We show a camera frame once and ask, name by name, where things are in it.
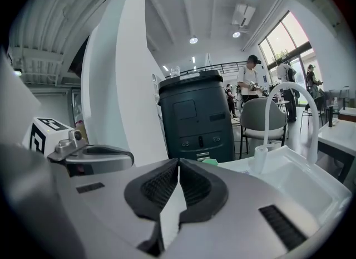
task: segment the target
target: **white column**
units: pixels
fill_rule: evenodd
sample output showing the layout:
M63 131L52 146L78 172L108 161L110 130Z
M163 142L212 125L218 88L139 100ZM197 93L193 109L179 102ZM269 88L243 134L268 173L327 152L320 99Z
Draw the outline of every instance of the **white column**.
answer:
M167 159L152 83L152 73L162 73L147 48L145 0L108 1L83 70L89 72L83 72L82 103L91 144L128 149L137 166Z

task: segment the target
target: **person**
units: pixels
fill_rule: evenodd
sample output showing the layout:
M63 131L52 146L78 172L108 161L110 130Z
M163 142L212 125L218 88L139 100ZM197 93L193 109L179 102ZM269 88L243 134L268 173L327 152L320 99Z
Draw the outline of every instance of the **person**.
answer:
M256 91L262 92L261 88L255 90L251 90L250 88L250 82L254 82L255 85L258 86L258 74L254 70L257 63L258 58L255 55L250 55L247 59L246 66L239 71L238 85L241 87L241 94L244 102L257 99L258 94Z
M277 61L277 78L282 82L295 82L294 75L296 71L287 64L282 63L281 60ZM285 104L288 111L288 122L296 121L296 104L295 95L292 89L286 88L283 90L284 100L289 101Z
M311 96L315 99L319 96L318 93L318 86L321 85L323 82L320 82L315 78L314 68L312 64L308 66L308 73L306 74L306 82L309 86L309 92Z
M227 94L227 98L228 98L229 111L233 114L234 118L237 118L237 116L235 114L235 104L234 104L235 97L231 91L230 84L226 85L226 94Z

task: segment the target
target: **air conditioner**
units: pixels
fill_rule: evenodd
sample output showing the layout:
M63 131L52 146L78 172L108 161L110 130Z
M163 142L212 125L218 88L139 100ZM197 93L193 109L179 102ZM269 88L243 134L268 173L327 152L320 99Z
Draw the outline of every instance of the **air conditioner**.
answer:
M256 8L250 7L247 4L238 3L235 7L233 25L239 25L240 27L247 26L250 23L255 10Z

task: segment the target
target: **green object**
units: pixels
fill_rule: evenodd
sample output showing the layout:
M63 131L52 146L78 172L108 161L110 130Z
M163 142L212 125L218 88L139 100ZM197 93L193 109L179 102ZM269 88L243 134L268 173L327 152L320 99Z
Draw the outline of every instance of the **green object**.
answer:
M214 166L218 165L218 162L216 161L216 159L205 159L203 161L203 163L208 163L208 164L211 164L211 165L214 165Z

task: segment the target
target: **white ceiling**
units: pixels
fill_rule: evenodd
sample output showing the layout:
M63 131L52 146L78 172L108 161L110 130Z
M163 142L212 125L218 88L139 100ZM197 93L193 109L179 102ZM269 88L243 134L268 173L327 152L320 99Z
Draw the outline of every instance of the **white ceiling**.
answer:
M205 65L205 56L223 47L240 50L275 0L146 0L147 45L159 66L181 70ZM256 7L249 34L232 38L236 4ZM105 0L31 0L15 21L9 41L15 68L27 84L72 86L80 79L70 64L105 10ZM196 35L199 42L189 44Z

